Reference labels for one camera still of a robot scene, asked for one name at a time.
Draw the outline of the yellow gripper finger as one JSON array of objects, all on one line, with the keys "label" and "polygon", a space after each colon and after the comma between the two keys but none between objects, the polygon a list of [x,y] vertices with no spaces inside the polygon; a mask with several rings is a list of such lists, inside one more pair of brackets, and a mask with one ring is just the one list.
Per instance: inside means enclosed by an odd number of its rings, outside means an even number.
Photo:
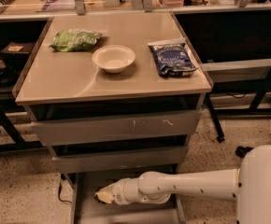
[{"label": "yellow gripper finger", "polygon": [[118,194],[118,187],[116,184],[108,185],[104,188],[99,189],[95,194],[99,199],[107,204],[112,204],[116,200]]}]

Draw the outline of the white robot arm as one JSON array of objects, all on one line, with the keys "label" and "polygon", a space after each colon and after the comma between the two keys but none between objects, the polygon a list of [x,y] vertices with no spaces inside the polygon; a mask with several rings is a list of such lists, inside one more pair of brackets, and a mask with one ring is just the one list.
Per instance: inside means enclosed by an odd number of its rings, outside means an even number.
[{"label": "white robot arm", "polygon": [[237,169],[188,174],[148,171],[99,189],[102,203],[163,204],[173,194],[236,201],[236,224],[271,224],[271,145],[255,147]]}]

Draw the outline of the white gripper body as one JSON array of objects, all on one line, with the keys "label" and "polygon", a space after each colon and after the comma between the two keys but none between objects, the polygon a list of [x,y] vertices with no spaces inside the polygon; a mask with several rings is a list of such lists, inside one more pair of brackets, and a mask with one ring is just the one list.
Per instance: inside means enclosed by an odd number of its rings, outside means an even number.
[{"label": "white gripper body", "polygon": [[139,201],[138,181],[136,178],[124,178],[114,184],[112,189],[114,202],[127,205]]}]

